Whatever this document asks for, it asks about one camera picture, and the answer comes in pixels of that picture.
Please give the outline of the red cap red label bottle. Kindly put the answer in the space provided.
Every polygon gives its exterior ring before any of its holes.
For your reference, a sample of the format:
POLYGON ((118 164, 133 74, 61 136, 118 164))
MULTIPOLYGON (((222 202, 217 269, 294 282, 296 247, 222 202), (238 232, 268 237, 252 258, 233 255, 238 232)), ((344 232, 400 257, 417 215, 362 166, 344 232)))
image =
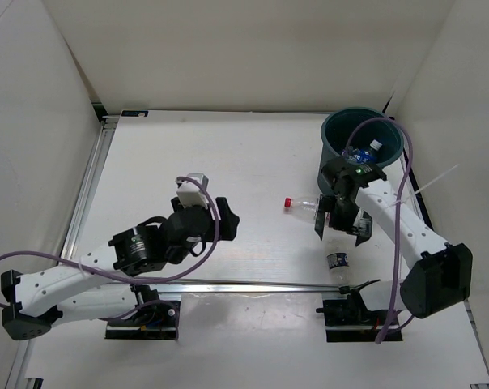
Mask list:
POLYGON ((321 201, 328 205, 330 197, 325 195, 309 195, 299 198, 286 197, 283 203, 283 212, 305 224, 315 225, 321 201))

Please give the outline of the blue label bottle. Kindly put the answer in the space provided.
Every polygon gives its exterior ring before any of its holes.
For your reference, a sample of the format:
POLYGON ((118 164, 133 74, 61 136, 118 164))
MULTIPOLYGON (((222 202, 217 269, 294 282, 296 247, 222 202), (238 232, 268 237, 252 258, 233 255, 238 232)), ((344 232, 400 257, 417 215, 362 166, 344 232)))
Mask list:
POLYGON ((347 147, 342 151, 342 156, 353 165, 361 165, 368 162, 376 163, 382 147, 383 144, 374 139, 367 148, 347 147))

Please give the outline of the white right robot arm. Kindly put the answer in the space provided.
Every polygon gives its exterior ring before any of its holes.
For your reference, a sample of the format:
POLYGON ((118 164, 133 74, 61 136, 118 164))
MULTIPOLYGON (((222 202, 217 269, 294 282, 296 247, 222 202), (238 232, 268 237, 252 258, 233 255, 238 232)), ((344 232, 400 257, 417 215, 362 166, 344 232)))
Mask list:
POLYGON ((470 295, 473 255, 463 243, 450 244, 432 231, 396 194, 373 163, 352 165, 342 157, 327 162, 321 176, 331 193, 318 203, 315 232, 326 227, 356 238, 360 245, 378 224, 399 249, 409 273, 399 281, 395 310, 423 319, 470 295))

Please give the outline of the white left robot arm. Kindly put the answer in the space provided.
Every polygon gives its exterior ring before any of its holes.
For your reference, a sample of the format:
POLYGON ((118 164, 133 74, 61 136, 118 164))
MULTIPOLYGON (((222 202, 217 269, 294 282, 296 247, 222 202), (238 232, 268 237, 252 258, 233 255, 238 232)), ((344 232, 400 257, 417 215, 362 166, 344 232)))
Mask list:
POLYGON ((154 216, 116 234, 77 263, 64 262, 38 274, 2 273, 1 290, 7 301, 2 325, 7 334, 13 340, 41 336, 64 317, 59 304, 80 293, 109 281, 146 284, 142 274, 181 263, 197 244, 209 254, 217 242, 234 240, 239 217, 226 198, 218 197, 215 205, 213 213, 208 205, 186 206, 174 198, 169 217, 154 216))

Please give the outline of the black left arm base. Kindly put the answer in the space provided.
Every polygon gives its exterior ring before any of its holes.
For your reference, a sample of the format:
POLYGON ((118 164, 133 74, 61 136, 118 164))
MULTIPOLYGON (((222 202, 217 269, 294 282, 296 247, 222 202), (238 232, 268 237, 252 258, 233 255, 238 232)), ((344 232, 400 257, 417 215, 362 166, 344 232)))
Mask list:
POLYGON ((107 321, 106 340, 161 340, 179 338, 181 297, 160 295, 147 285, 131 285, 138 310, 107 321))

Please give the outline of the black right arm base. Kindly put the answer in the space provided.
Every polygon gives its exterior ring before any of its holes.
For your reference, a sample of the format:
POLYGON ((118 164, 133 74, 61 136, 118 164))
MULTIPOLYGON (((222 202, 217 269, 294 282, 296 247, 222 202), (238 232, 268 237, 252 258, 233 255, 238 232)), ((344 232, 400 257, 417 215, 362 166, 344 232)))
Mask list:
POLYGON ((388 317, 387 310, 368 310, 360 292, 379 280, 358 286, 338 288, 338 297, 323 297, 322 306, 316 308, 325 321, 327 343, 373 342, 388 317))

